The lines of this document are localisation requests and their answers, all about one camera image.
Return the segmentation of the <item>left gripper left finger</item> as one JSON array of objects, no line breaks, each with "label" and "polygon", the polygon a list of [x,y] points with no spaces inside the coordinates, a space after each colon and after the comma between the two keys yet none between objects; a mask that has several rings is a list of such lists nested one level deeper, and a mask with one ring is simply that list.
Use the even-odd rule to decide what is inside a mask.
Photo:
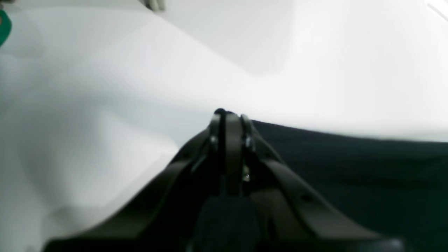
[{"label": "left gripper left finger", "polygon": [[168,166],[116,214],[45,252],[185,252],[200,210],[224,173],[224,114],[189,140]]}]

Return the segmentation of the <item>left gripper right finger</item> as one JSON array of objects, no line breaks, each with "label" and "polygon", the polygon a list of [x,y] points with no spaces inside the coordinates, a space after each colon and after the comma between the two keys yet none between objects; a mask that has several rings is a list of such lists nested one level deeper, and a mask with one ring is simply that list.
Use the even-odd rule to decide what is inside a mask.
[{"label": "left gripper right finger", "polygon": [[226,192],[259,207],[257,252],[405,252],[406,241],[354,222],[296,175],[248,116],[226,113]]}]

